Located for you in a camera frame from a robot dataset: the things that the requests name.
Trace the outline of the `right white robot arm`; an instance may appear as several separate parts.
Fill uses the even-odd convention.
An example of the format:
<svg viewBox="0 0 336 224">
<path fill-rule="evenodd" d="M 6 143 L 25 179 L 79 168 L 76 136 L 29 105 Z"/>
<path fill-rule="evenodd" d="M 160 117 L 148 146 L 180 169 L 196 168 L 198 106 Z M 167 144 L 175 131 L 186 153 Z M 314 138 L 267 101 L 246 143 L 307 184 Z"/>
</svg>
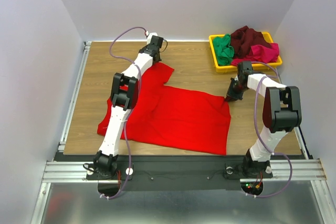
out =
<svg viewBox="0 0 336 224">
<path fill-rule="evenodd" d="M 256 143 L 242 162 L 226 164 L 224 177 L 228 179 L 270 177 L 270 158 L 275 155 L 276 146 L 302 121 L 299 88 L 277 83 L 275 77 L 254 70 L 252 62 L 242 61 L 237 65 L 237 76 L 231 79 L 225 100 L 242 100 L 248 89 L 264 98 L 264 125 L 261 131 L 256 131 Z"/>
</svg>

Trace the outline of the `red t shirt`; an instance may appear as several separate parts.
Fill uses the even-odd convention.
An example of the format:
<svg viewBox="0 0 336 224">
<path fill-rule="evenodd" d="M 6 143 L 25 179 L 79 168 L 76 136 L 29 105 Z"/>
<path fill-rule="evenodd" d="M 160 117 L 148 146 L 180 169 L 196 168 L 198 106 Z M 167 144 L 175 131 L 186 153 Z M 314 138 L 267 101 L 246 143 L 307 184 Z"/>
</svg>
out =
<svg viewBox="0 0 336 224">
<path fill-rule="evenodd" d="M 166 86 L 173 71 L 156 63 L 142 75 L 140 96 L 121 139 L 226 155 L 231 120 L 228 103 L 224 97 Z M 105 118 L 97 129 L 102 136 L 111 115 L 110 98 L 107 105 Z"/>
</svg>

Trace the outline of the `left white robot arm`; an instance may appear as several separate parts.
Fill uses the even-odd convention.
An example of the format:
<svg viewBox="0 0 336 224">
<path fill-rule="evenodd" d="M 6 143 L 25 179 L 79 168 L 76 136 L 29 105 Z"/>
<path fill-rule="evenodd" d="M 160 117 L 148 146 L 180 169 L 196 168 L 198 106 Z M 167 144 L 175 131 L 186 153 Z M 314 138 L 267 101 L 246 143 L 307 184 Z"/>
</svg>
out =
<svg viewBox="0 0 336 224">
<path fill-rule="evenodd" d="M 117 172 L 119 141 L 125 124 L 135 108 L 141 89 L 142 75 L 155 63 L 161 61 L 160 49 L 164 38 L 157 33 L 146 33 L 146 45 L 139 50 L 134 61 L 121 73 L 115 73 L 110 95 L 111 115 L 103 142 L 93 160 L 93 169 L 106 179 Z"/>
</svg>

